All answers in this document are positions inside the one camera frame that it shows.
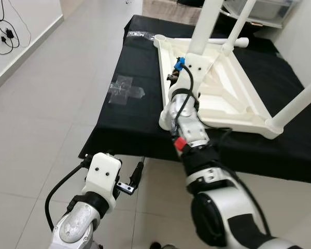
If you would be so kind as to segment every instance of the floor tile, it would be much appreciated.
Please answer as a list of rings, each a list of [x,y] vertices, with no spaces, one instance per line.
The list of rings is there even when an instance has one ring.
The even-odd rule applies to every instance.
[[[16,247],[35,202],[0,193],[0,248]]]
[[[0,192],[36,198],[70,123],[0,113]]]
[[[96,125],[114,70],[101,78],[95,77],[90,84],[84,102],[75,116],[74,123]]]
[[[54,224],[65,213],[67,203],[51,202],[50,214]],[[45,201],[38,200],[25,226],[16,249],[47,249],[51,241],[51,231],[45,217]]]
[[[115,209],[101,220],[93,239],[105,249],[131,249],[134,223],[135,212]]]
[[[51,232],[46,221],[44,205],[44,200],[37,201],[17,249],[48,248]],[[56,222],[64,214],[66,206],[67,203],[63,202],[50,203],[53,221]],[[101,220],[100,226],[93,235],[94,240],[108,249],[131,248],[134,218],[135,212],[114,210]]]
[[[45,199],[51,189],[81,163],[82,160],[78,158],[78,154],[85,141],[88,139],[92,129],[92,126],[72,125],[44,187],[41,190],[39,198]],[[52,199],[70,202],[75,195],[81,194],[81,190],[85,185],[84,178],[86,175],[86,169],[79,170],[57,190]]]
[[[23,75],[12,76],[0,87],[0,112],[9,109],[11,96],[24,84],[24,81]]]
[[[133,249],[149,248],[153,241],[173,244],[180,249],[215,248],[204,244],[196,235],[192,222],[136,213]]]
[[[30,117],[72,121],[86,96],[92,77],[28,75],[24,87],[11,96],[8,110]]]
[[[239,176],[261,205],[274,236],[300,228],[310,215],[311,184],[245,173]]]
[[[284,234],[283,238],[295,242],[301,248],[311,249],[311,213]]]
[[[137,211],[190,220],[192,197],[185,181],[181,163],[149,159],[139,186]]]

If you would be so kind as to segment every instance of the black joint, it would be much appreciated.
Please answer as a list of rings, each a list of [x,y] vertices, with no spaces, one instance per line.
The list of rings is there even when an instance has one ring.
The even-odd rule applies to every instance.
[[[104,217],[107,210],[109,209],[107,201],[102,196],[94,192],[87,192],[84,195],[83,202],[93,206],[100,214],[101,219]]]
[[[192,195],[197,195],[200,192],[214,190],[219,188],[226,188],[229,186],[234,186],[234,184],[229,180],[221,180],[214,182],[206,182],[204,177],[199,177],[187,186],[187,191]]]
[[[210,246],[227,245],[221,214],[212,199],[200,193],[191,203],[191,214],[198,236]]]
[[[219,154],[211,145],[204,148],[186,148],[186,151],[183,151],[181,160],[188,176],[197,171],[214,167],[219,161]]]

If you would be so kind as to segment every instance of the black tablecloth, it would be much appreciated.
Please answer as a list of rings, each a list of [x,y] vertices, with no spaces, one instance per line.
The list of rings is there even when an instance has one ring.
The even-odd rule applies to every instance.
[[[112,82],[118,75],[133,77],[142,87],[142,99],[129,98],[126,105],[108,103],[108,93],[98,122],[79,157],[112,150],[115,154],[178,160],[169,132],[158,125],[163,108],[159,61],[153,42],[131,37],[129,31],[191,37],[194,27],[158,19],[134,16],[125,28],[124,44]],[[213,37],[223,37],[219,31]],[[302,89],[290,65],[276,56],[266,39],[250,37],[247,49],[234,53],[272,116]],[[222,132],[207,130],[218,140]],[[261,135],[232,132],[221,146],[221,160],[229,168],[311,183],[311,105],[286,127],[282,135],[268,140]]]

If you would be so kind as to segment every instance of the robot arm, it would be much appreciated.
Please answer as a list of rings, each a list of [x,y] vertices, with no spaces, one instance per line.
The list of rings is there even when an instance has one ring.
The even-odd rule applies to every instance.
[[[196,67],[194,62],[189,62],[189,68]],[[187,175],[187,189],[194,196],[191,213],[198,236],[210,246],[224,248],[300,249],[271,236],[251,192],[233,171],[220,163],[213,142],[197,116],[195,93],[191,88],[185,92],[187,85],[180,83],[180,76],[181,73],[177,82],[172,82],[176,90],[172,91],[172,101],[162,115],[165,125],[172,126],[174,146]],[[255,209],[261,214],[266,234],[256,225]]]
[[[82,165],[89,171],[82,195],[74,196],[66,214],[54,226],[49,249],[102,248],[93,241],[93,231],[100,225],[105,214],[114,209],[121,191],[128,195],[134,193],[144,167],[144,162],[139,162],[130,177],[130,183],[125,184],[119,181],[121,164],[119,159],[110,154],[86,156]]]

